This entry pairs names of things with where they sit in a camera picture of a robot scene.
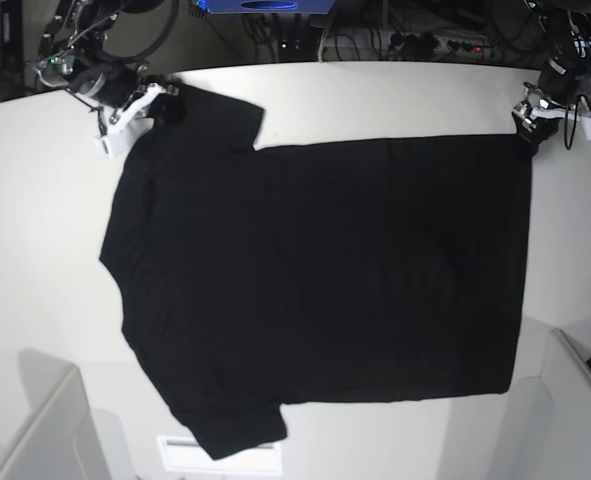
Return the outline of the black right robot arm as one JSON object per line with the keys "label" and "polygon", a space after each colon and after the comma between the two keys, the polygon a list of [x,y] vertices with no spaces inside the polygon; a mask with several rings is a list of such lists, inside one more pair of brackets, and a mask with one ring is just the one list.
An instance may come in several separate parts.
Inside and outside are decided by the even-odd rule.
{"label": "black right robot arm", "polygon": [[142,51],[119,56],[105,51],[108,31],[122,14],[145,14],[159,1],[61,1],[47,24],[31,68],[42,85],[63,90],[96,115],[98,152],[128,152],[155,124],[176,126],[185,115],[180,88],[149,75],[149,57],[168,39],[180,3],[170,3],[161,32]]}

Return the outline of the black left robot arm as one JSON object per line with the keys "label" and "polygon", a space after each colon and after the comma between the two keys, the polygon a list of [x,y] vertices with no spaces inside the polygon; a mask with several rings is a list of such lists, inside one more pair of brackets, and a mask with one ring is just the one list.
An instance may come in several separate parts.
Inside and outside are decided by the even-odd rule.
{"label": "black left robot arm", "polygon": [[546,58],[535,84],[511,111],[516,133],[532,155],[561,131],[566,150],[576,129],[591,141],[591,98],[582,82],[591,61],[591,1],[528,1],[544,32]]}

